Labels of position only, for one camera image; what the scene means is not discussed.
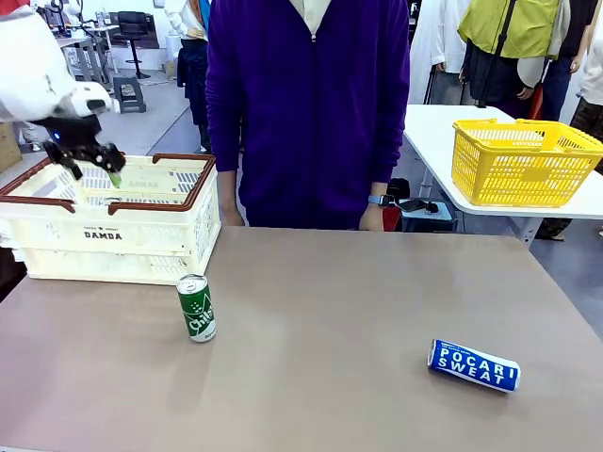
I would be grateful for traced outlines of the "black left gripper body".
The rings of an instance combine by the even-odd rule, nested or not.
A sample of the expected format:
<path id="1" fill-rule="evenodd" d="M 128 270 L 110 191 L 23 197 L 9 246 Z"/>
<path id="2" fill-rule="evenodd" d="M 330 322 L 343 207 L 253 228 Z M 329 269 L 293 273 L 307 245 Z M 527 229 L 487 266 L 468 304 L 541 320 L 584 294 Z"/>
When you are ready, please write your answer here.
<path id="1" fill-rule="evenodd" d="M 47 153 L 102 153 L 103 146 L 96 136 L 102 127 L 96 115 L 83 118 L 46 118 L 34 121 L 44 128 L 50 139 L 42 143 Z"/>

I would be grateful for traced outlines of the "person's left hand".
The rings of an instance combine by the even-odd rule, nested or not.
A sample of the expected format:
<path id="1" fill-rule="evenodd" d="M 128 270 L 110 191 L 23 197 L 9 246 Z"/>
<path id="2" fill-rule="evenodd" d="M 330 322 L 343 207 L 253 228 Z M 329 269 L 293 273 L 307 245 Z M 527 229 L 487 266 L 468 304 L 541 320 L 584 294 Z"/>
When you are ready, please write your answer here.
<path id="1" fill-rule="evenodd" d="M 383 208 L 375 203 L 369 203 L 359 223 L 360 231 L 383 232 Z"/>

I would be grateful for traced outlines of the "person's right hand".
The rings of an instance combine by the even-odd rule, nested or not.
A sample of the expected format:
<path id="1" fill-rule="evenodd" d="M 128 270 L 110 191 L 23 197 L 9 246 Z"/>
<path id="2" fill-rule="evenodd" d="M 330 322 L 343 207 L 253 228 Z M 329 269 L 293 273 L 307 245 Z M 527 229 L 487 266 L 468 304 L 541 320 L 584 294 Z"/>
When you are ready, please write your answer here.
<path id="1" fill-rule="evenodd" d="M 244 226 L 245 221 L 236 202 L 237 173 L 220 171 L 218 174 L 220 212 L 226 225 Z"/>

